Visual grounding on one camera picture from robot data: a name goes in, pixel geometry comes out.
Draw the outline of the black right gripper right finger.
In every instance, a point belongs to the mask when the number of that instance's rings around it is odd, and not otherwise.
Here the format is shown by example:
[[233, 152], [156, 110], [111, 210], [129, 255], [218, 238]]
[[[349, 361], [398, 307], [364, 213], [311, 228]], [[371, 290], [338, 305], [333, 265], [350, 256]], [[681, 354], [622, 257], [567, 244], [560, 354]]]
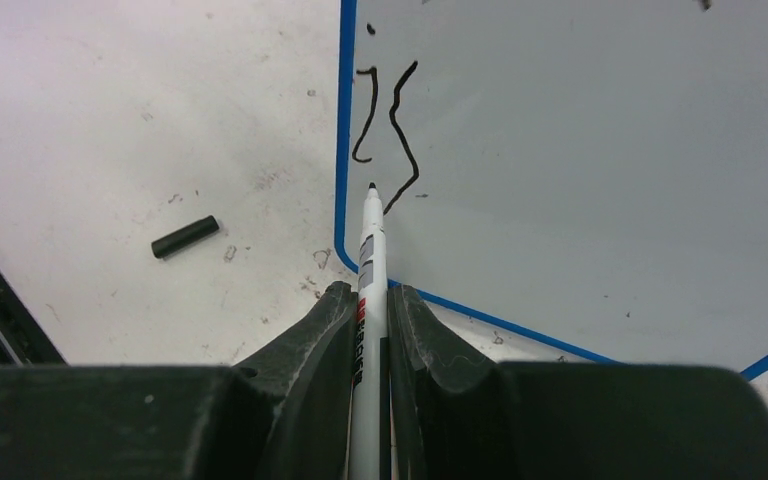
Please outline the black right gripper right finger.
[[402, 479], [768, 479], [768, 408], [712, 367], [496, 362], [390, 289]]

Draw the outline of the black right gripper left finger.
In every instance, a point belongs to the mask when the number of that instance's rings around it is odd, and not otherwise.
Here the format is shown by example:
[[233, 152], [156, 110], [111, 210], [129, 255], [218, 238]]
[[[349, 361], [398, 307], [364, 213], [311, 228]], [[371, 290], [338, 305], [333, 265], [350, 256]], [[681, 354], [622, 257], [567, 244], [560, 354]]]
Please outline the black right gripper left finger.
[[0, 479], [338, 479], [358, 296], [233, 366], [0, 367]]

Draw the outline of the white marker pen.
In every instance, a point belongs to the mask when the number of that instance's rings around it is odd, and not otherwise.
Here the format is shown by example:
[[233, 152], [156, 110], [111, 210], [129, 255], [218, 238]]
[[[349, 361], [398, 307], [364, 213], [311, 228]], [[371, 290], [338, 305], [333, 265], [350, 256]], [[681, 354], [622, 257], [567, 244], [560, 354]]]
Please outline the white marker pen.
[[388, 275], [383, 218], [378, 189], [370, 183], [359, 249], [349, 479], [391, 477]]

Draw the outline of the black marker cap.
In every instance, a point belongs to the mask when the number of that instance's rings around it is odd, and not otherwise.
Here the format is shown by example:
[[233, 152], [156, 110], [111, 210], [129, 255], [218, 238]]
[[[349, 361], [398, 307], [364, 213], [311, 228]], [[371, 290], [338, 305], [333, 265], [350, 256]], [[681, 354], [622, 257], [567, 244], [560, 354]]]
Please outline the black marker cap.
[[219, 230], [219, 222], [213, 215], [208, 215], [153, 241], [151, 251], [156, 259], [165, 259]]

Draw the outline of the blue framed whiteboard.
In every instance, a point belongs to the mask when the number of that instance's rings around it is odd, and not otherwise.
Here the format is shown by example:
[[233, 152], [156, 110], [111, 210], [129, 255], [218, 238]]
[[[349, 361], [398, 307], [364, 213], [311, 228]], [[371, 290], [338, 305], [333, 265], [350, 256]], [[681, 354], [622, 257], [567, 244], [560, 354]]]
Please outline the blue framed whiteboard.
[[344, 1], [335, 249], [591, 361], [768, 371], [768, 1]]

